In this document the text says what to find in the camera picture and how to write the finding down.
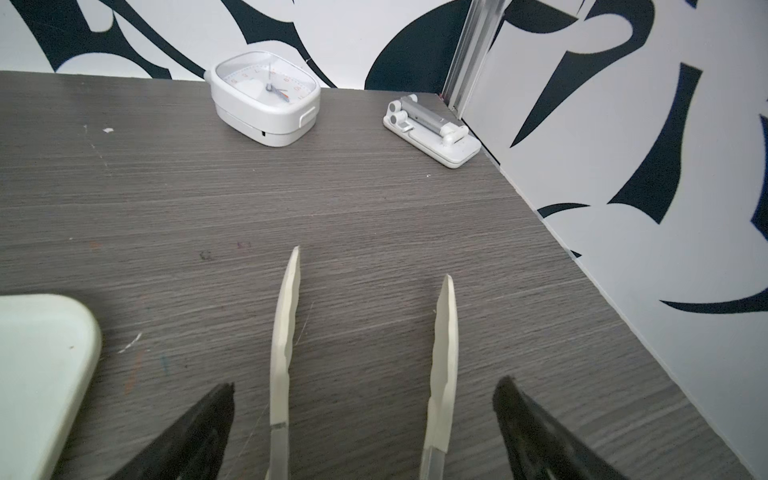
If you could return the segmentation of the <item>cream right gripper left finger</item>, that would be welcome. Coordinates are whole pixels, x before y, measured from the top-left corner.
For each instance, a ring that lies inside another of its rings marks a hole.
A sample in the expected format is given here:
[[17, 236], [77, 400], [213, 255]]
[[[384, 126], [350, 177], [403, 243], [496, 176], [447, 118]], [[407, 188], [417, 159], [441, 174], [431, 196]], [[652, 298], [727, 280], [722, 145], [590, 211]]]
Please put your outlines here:
[[290, 364], [301, 283], [301, 249], [295, 246], [283, 275], [273, 322], [270, 355], [270, 456], [266, 479], [289, 479]]

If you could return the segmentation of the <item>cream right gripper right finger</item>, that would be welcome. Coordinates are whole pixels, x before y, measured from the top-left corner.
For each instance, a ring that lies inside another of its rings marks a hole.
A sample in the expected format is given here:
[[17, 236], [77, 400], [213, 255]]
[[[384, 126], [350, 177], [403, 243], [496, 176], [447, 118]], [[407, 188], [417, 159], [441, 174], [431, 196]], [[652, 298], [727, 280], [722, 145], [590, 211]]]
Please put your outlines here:
[[435, 309], [430, 397], [420, 479], [442, 479], [449, 451], [459, 363], [458, 309], [454, 282], [445, 275]]

